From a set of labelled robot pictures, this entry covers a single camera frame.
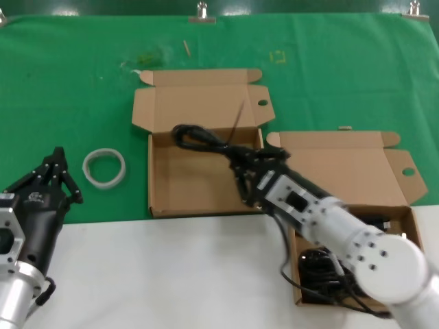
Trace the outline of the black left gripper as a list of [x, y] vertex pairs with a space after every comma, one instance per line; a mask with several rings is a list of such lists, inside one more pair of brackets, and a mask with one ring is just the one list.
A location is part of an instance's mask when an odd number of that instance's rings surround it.
[[[61, 189], [65, 185], [67, 197]], [[19, 223], [25, 235], [19, 260], [47, 275], [58, 235], [69, 204], [83, 203], [80, 188], [68, 171], [63, 147], [56, 147], [42, 163], [15, 183], [3, 189], [19, 196], [24, 213]]]

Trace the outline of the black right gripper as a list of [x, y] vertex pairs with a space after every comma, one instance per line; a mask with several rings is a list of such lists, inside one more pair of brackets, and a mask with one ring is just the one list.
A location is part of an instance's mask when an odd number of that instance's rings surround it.
[[242, 203], [250, 208], [262, 208], [262, 200], [315, 201], [331, 196], [291, 170], [286, 165], [289, 158], [290, 153], [284, 149], [259, 149], [253, 161], [233, 161], [235, 183]]

